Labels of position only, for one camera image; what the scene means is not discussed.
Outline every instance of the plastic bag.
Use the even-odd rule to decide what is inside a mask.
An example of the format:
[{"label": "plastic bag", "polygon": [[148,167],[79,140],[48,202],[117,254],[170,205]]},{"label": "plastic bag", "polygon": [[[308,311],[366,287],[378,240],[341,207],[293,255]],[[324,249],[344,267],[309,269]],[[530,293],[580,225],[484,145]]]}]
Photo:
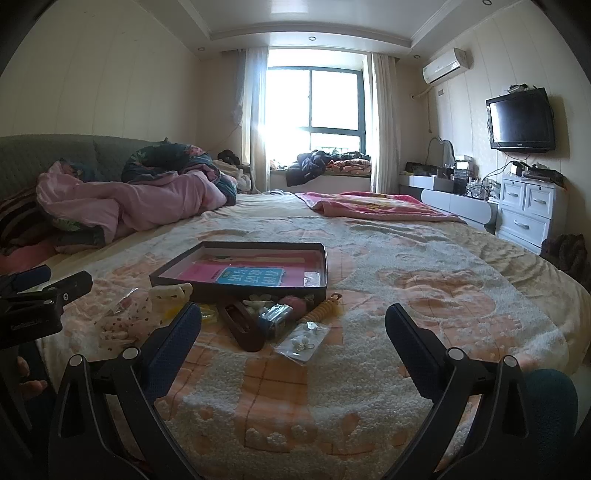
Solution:
[{"label": "plastic bag", "polygon": [[275,347],[275,351],[303,365],[318,351],[329,331],[330,327],[321,323],[300,323]]},{"label": "plastic bag", "polygon": [[189,283],[132,288],[95,322],[99,347],[118,355],[130,345],[143,345],[154,330],[170,324],[192,292]]}]

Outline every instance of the television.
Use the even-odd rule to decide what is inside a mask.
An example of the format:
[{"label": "television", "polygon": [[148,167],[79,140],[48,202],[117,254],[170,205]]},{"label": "television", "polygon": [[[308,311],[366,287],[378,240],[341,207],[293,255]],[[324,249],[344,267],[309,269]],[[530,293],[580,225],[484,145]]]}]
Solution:
[{"label": "television", "polygon": [[486,101],[491,148],[503,152],[543,153],[556,149],[554,114],[543,88]]}]

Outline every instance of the drawer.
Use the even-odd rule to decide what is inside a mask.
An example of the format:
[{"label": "drawer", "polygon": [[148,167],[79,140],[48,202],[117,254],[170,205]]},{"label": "drawer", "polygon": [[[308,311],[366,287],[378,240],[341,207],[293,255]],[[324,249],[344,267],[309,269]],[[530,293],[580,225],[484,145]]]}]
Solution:
[{"label": "drawer", "polygon": [[511,210],[501,209],[501,218],[497,226],[500,230],[540,247],[548,237],[550,220],[542,217],[526,217]]},{"label": "drawer", "polygon": [[523,210],[525,199],[525,183],[503,179],[501,188],[501,203]]},{"label": "drawer", "polygon": [[527,184],[525,188],[525,208],[527,213],[552,218],[555,190],[539,185]]},{"label": "drawer", "polygon": [[542,251],[542,249],[540,247],[537,247],[534,244],[531,244],[531,243],[527,242],[526,240],[519,238],[518,236],[511,235],[510,233],[508,233],[506,231],[499,231],[496,233],[496,235],[498,238],[500,238],[502,240],[507,240],[508,242],[511,242],[512,244],[519,245],[520,247],[523,247],[526,250],[529,250],[530,252],[535,253],[536,255],[539,255]]}]

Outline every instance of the wall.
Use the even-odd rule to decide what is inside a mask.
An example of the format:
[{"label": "wall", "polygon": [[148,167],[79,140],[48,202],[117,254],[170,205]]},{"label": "wall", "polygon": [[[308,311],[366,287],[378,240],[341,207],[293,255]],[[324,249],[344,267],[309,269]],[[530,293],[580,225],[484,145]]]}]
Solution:
[{"label": "wall", "polygon": [[225,149],[242,155],[242,130],[234,120],[238,52],[224,52],[200,66],[197,145],[217,158]]},{"label": "wall", "polygon": [[199,61],[132,0],[58,0],[0,77],[0,136],[190,142]]},{"label": "wall", "polygon": [[545,87],[555,114],[557,149],[532,155],[528,163],[539,161],[565,175],[567,232],[583,233],[591,245],[591,84],[562,36],[532,2],[522,1],[462,33],[442,51],[452,47],[466,50],[473,66],[431,91],[434,132],[452,140],[456,154],[474,157],[481,176],[486,175],[510,160],[490,148],[486,100],[506,94],[514,83]]},{"label": "wall", "polygon": [[421,93],[427,86],[421,67],[398,63],[398,122],[400,123],[400,169],[407,162],[425,162],[427,142],[430,138],[427,126],[427,102],[413,100],[411,95]]}]

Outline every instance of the pink comforter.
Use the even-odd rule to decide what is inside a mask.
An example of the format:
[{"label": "pink comforter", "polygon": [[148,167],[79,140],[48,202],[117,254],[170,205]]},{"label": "pink comforter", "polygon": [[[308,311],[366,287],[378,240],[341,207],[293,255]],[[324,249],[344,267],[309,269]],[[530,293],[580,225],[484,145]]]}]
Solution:
[{"label": "pink comforter", "polygon": [[161,185],[119,181],[87,183],[57,161],[39,175],[37,201],[61,221],[102,227],[105,243],[133,231],[150,230],[225,205],[226,196],[199,170],[171,176]]},{"label": "pink comforter", "polygon": [[339,194],[296,193],[306,205],[327,217],[365,218],[423,222],[463,222],[451,213],[443,213],[409,195],[347,192]]}]

